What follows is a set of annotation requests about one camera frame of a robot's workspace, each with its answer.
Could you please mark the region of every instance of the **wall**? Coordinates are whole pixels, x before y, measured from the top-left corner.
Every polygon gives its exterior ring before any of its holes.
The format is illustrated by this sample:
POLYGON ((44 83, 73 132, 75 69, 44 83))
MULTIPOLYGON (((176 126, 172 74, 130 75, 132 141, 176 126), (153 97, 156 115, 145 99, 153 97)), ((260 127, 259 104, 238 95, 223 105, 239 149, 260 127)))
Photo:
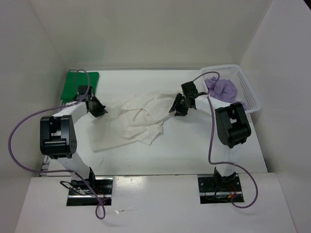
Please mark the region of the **wall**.
POLYGON ((310 232, 310 41, 303 0, 273 0, 241 62, 262 104, 253 115, 262 152, 300 233, 310 232))
POLYGON ((30 0, 67 68, 238 64, 270 0, 30 0))
MULTIPOLYGON (((26 0, 0 0, 0 226, 14 232, 31 173, 16 166, 7 150, 12 128, 26 115, 59 104, 65 69, 26 0)), ((39 168, 39 119, 21 126, 13 151, 39 168)))

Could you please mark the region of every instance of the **white panel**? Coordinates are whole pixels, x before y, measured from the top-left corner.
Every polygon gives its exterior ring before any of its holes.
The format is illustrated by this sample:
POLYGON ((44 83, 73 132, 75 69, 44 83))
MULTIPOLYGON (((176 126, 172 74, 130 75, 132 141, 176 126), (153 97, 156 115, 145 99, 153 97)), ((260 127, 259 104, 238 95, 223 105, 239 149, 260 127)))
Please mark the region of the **white panel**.
MULTIPOLYGON (((14 164, 7 139, 22 118, 57 104, 65 70, 28 1, 0 1, 0 34, 0 231, 12 233, 32 174, 14 164)), ((21 126, 13 139, 13 152, 32 168, 43 160, 39 119, 21 126)))
MULTIPOLYGON (((16 233, 296 232, 276 174, 254 178, 258 200, 239 210, 231 203, 200 204, 196 175, 115 177, 104 220, 95 217, 95 206, 66 207, 68 191, 59 184, 64 178, 32 178, 16 233)), ((254 185, 246 174, 240 179, 249 203, 254 185)))
MULTIPOLYGON (((161 90, 177 92, 181 84, 193 80, 200 71, 102 70, 99 73, 96 95, 106 104, 128 95, 161 90)), ((199 92, 204 90, 201 80, 195 81, 195 84, 199 92)), ((203 111, 190 109, 185 117, 176 116, 166 120, 163 134, 150 146, 136 142, 97 153, 92 151, 88 136, 92 133, 93 119, 90 113, 82 117, 75 124, 75 131, 77 151, 96 175, 206 174, 214 171, 214 166, 207 161, 211 117, 203 111)), ((252 122, 250 126, 252 134, 241 148, 236 162, 250 172, 267 172, 252 122)), ((226 147, 215 133, 212 160, 222 161, 225 153, 226 147)), ((61 169, 61 165, 52 160, 49 169, 61 169)))
POLYGON ((30 0, 68 68, 239 63, 270 0, 30 0))
POLYGON ((262 110, 253 115, 298 232, 310 232, 311 11, 303 0, 274 0, 241 63, 262 110))

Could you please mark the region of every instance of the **white laundry basket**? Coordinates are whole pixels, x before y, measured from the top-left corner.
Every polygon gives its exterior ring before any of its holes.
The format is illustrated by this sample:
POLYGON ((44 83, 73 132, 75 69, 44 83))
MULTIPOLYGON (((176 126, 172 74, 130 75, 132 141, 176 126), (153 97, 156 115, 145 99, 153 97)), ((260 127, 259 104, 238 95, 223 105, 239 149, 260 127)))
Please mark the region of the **white laundry basket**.
MULTIPOLYGON (((238 65, 206 67, 202 68, 200 71, 201 74, 209 71, 217 71, 220 74, 220 79, 230 79, 238 90, 238 94, 235 100, 243 101, 247 104, 248 110, 246 110, 245 113, 253 113, 260 110, 261 105, 256 97, 256 94, 249 84, 249 81, 247 80, 243 70, 238 65)), ((217 74, 206 74, 201 78, 206 92, 208 89, 205 84, 205 79, 210 79, 213 76, 217 77, 217 74)))

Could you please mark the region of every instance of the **purple cloth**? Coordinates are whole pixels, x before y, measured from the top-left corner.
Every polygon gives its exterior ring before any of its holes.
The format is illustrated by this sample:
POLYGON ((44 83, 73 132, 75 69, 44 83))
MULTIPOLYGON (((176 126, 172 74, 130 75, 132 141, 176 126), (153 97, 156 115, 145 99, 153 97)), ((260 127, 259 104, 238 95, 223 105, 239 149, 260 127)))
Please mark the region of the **purple cloth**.
POLYGON ((227 103, 239 102, 243 105, 244 110, 248 109, 247 105, 244 102, 235 101, 238 90, 231 80, 219 79, 216 85, 214 85, 216 81, 216 77, 212 77, 211 79, 205 79, 205 84, 207 88, 212 88, 209 91, 210 96, 227 103))

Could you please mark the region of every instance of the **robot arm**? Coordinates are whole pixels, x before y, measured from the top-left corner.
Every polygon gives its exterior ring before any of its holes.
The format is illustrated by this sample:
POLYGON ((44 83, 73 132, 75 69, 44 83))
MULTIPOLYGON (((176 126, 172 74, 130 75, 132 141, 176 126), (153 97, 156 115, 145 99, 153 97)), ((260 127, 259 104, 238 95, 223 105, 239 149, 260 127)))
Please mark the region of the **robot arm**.
MULTIPOLYGON (((79 87, 76 101, 85 94, 86 89, 87 86, 79 87)), ((86 100, 64 108, 53 116, 42 117, 40 120, 40 150, 42 154, 60 162, 65 169, 80 174, 91 187, 95 187, 94 172, 82 161, 77 152, 77 138, 74 131, 74 124, 88 112, 95 117, 107 113, 105 106, 102 106, 99 100, 92 95, 91 90, 86 100)), ((85 188, 85 184, 74 173, 71 173, 71 177, 74 184, 81 189, 85 188)))
MULTIPOLYGON (((189 108, 202 110, 211 114, 207 94, 198 93, 193 82, 181 85, 183 94, 177 94, 170 112, 175 112, 175 116, 184 117, 189 108)), ((217 135, 224 148, 222 161, 236 163, 241 144, 246 142, 251 135, 251 129, 240 103, 225 103, 214 98, 210 98, 215 110, 217 135)), ((214 171, 220 183, 226 183, 235 177, 235 167, 228 164, 217 165, 214 171)))

